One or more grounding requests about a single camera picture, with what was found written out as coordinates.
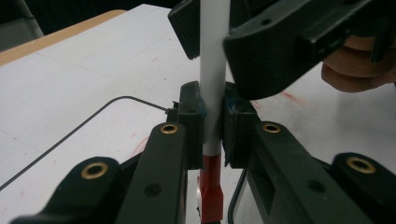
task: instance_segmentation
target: white stick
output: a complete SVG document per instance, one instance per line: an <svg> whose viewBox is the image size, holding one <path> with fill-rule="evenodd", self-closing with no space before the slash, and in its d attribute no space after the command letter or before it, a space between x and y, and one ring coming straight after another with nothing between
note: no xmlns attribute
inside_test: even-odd
<svg viewBox="0 0 396 224"><path fill-rule="evenodd" d="M222 100L226 58L222 41L229 32L230 0L201 0L201 95L204 100L204 155L221 153Z"/></svg>

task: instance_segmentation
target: black plastic part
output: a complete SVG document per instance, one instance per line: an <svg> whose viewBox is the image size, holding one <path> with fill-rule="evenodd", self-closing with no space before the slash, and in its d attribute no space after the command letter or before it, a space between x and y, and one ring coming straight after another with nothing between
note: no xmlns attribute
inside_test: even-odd
<svg viewBox="0 0 396 224"><path fill-rule="evenodd" d="M264 223L374 223L282 125L263 121L252 142L247 179Z"/></svg>
<svg viewBox="0 0 396 224"><path fill-rule="evenodd" d="M193 81L181 86L177 122L186 127L189 170L203 167L204 116L205 107L199 90L199 82Z"/></svg>
<svg viewBox="0 0 396 224"><path fill-rule="evenodd" d="M123 188L126 190L128 189L132 178L134 177L134 171L136 170L137 164L139 163L140 157L142 156L142 153L139 153L129 159L128 161L123 162L120 165L120 184L123 186Z"/></svg>
<svg viewBox="0 0 396 224"><path fill-rule="evenodd" d="M151 132L116 224L184 223L187 193L186 132L163 123Z"/></svg>
<svg viewBox="0 0 396 224"><path fill-rule="evenodd" d="M101 171L105 173L94 177ZM110 158L95 157L77 165L61 182L46 207L32 217L19 217L12 224L66 224L66 223L111 223L120 206L118 184L119 164Z"/></svg>
<svg viewBox="0 0 396 224"><path fill-rule="evenodd" d="M354 31L361 33L382 18L395 21L394 8L394 0L276 2L224 40L239 93L246 99L261 99L283 91L341 47ZM387 39L389 25L384 27L366 29L365 35ZM374 61L384 53L381 46L374 50Z"/></svg>
<svg viewBox="0 0 396 224"><path fill-rule="evenodd" d="M231 0L230 29L251 19L276 0ZM168 15L177 38L189 59L200 55L200 0L185 0Z"/></svg>
<svg viewBox="0 0 396 224"><path fill-rule="evenodd" d="M177 122L178 102L174 102L172 109L166 110L166 122Z"/></svg>
<svg viewBox="0 0 396 224"><path fill-rule="evenodd" d="M356 153L334 158L330 174L374 223L396 222L396 176Z"/></svg>
<svg viewBox="0 0 396 224"><path fill-rule="evenodd" d="M226 165L246 168L252 148L254 124L260 121L250 101L243 99L235 84L227 82L224 94L223 147Z"/></svg>

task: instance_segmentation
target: brass insert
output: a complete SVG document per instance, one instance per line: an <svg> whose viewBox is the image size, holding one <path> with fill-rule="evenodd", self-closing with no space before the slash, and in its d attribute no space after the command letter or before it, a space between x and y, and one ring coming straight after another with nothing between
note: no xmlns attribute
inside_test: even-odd
<svg viewBox="0 0 396 224"><path fill-rule="evenodd" d="M371 175L376 172L375 167L369 161L358 158L358 157L349 157L346 160L346 164L350 168L352 168L358 172L361 172L363 174Z"/></svg>
<svg viewBox="0 0 396 224"><path fill-rule="evenodd" d="M280 133L280 128L272 123L264 123L262 129L268 133Z"/></svg>
<svg viewBox="0 0 396 224"><path fill-rule="evenodd" d="M177 126L174 124L165 124L161 127L161 133L176 133L177 132Z"/></svg>
<svg viewBox="0 0 396 224"><path fill-rule="evenodd" d="M95 179L104 175L108 170L108 165L102 161L93 162L86 167L81 172L81 176L84 179Z"/></svg>

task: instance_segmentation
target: finger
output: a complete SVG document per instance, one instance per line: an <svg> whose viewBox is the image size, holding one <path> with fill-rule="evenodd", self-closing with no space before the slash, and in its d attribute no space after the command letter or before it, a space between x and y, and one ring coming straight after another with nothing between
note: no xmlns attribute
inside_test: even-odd
<svg viewBox="0 0 396 224"><path fill-rule="evenodd" d="M322 79L339 91L359 92L374 89L376 83L368 77L349 77L332 70L326 63L322 65Z"/></svg>
<svg viewBox="0 0 396 224"><path fill-rule="evenodd" d="M339 74L351 77L375 77L387 73L396 60L396 50L390 50L379 63L370 62L370 52L341 47L323 62Z"/></svg>
<svg viewBox="0 0 396 224"><path fill-rule="evenodd" d="M387 83L396 83L396 69L394 69L384 75L381 75L378 77L373 77L372 83L375 86L382 86Z"/></svg>
<svg viewBox="0 0 396 224"><path fill-rule="evenodd" d="M356 35L350 36L344 46L350 49L356 49L361 51L372 51L374 47L374 37L359 37Z"/></svg>

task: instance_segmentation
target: black wire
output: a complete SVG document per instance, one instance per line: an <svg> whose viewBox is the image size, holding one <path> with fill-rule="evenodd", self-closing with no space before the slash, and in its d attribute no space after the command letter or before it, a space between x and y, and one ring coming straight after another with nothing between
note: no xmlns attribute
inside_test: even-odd
<svg viewBox="0 0 396 224"><path fill-rule="evenodd" d="M107 104L105 104L102 108L100 108L98 111L96 111L92 116L90 116L88 119L86 119L84 122L82 122L80 125L78 125L78 127L76 129L74 129L71 133L69 133L66 137L64 137L63 139L61 139L61 141L59 141L58 143L56 143L53 147L51 147L50 149L48 149L47 151L45 151L43 154L41 154L39 157L37 157L34 161L32 161L30 164L28 164L26 167L24 167L22 170L20 170L17 174L15 174L14 176L12 176L6 183L4 183L2 186L0 186L0 191L2 191L3 189L5 189L8 185L10 185L12 182L14 182L18 177L20 177L21 175L23 175L26 171L28 171L30 168L32 168L36 163L38 163L39 161L41 161L44 157L46 157L48 154L50 154L50 152L55 149L56 147L58 147L62 142L64 142L67 138L69 138L73 133L75 133L76 131L78 131L80 128L82 128L82 126L84 126L86 123L88 123L88 121L90 121L91 119L93 119L94 117L96 117L100 112L102 112L104 109L106 109L109 105L113 104L114 102L121 100L121 99L130 99L130 100L135 100L139 103L145 104L145 105L150 105L152 107L155 107L157 109L163 110L163 111L167 111L164 107L161 107L159 105L155 105L152 103L149 103L147 101L135 98L133 96L121 96L118 98L115 98L113 100L111 100L110 102L108 102Z"/></svg>
<svg viewBox="0 0 396 224"><path fill-rule="evenodd" d="M247 170L242 171L241 177L239 177L238 184L236 185L235 192L231 198L230 206L228 207L228 223L233 224L233 210L235 209L236 202L238 201L239 194L241 193L242 186L244 185L245 178L247 176Z"/></svg>

